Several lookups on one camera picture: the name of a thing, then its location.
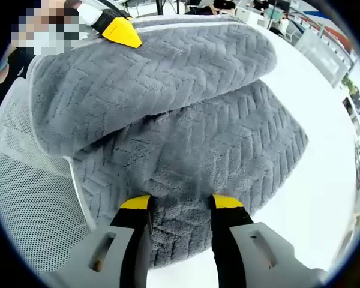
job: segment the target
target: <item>gray towel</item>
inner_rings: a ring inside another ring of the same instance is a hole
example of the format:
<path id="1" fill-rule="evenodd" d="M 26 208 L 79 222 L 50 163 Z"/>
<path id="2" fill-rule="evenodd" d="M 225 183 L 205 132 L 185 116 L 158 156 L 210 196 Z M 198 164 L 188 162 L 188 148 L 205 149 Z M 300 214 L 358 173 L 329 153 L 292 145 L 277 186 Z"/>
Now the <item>gray towel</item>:
<path id="1" fill-rule="evenodd" d="M 212 193 L 264 205 L 308 141 L 258 80 L 275 66 L 271 43 L 231 17 L 198 19 L 138 21 L 138 49 L 97 41 L 28 75 L 36 138 L 73 158 L 98 224 L 156 197 L 154 266 L 210 246 Z"/>

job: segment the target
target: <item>white table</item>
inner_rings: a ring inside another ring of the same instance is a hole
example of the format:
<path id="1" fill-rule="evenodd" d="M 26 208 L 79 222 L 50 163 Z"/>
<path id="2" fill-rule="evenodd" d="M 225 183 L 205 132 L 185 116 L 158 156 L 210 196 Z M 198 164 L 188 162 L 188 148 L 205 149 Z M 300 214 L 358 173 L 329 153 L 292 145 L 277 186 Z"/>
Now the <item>white table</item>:
<path id="1" fill-rule="evenodd" d="M 356 173 L 353 126 L 337 91 L 293 46 L 263 27 L 278 64 L 262 80 L 305 129 L 307 149 L 276 195 L 253 217 L 293 244 L 309 268 L 329 270 L 351 220 Z M 209 249 L 148 272 L 148 287 L 218 287 Z"/>

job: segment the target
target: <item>textured fabric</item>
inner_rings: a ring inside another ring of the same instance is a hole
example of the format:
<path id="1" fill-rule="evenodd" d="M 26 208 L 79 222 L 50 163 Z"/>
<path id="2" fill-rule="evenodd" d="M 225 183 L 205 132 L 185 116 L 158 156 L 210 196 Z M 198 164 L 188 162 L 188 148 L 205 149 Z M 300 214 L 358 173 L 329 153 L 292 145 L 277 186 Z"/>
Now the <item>textured fabric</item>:
<path id="1" fill-rule="evenodd" d="M 210 246 L 209 195 L 253 213 L 307 144 L 258 80 L 276 62 L 270 42 L 222 19 L 146 22 L 139 49 L 101 41 L 32 65 L 34 133 L 46 152 L 73 158 L 97 223 L 130 197 L 156 197 L 154 266 Z"/>

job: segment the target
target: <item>white mesh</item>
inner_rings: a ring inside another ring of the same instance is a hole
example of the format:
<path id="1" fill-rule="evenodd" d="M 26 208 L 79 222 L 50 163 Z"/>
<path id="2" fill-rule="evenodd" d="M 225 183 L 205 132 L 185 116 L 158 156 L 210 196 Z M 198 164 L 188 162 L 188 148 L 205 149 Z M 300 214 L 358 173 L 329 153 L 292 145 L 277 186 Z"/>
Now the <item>white mesh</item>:
<path id="1" fill-rule="evenodd" d="M 69 249 L 89 233 L 68 162 L 44 154 L 34 141 L 22 78 L 0 108 L 0 218 L 37 273 L 61 267 Z"/>

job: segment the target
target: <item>chevron pattern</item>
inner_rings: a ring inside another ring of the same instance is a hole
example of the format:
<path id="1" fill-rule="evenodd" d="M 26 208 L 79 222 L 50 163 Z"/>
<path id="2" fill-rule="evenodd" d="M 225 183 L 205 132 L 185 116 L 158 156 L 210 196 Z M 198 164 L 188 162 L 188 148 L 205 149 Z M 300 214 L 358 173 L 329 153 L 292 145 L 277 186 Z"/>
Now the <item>chevron pattern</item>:
<path id="1" fill-rule="evenodd" d="M 34 133 L 48 153 L 73 157 L 97 223 L 128 198 L 155 196 L 152 266 L 211 245 L 212 193 L 250 213 L 264 205 L 308 142 L 258 80 L 276 62 L 269 41 L 224 21 L 146 32 L 136 50 L 92 44 L 32 71 Z"/>

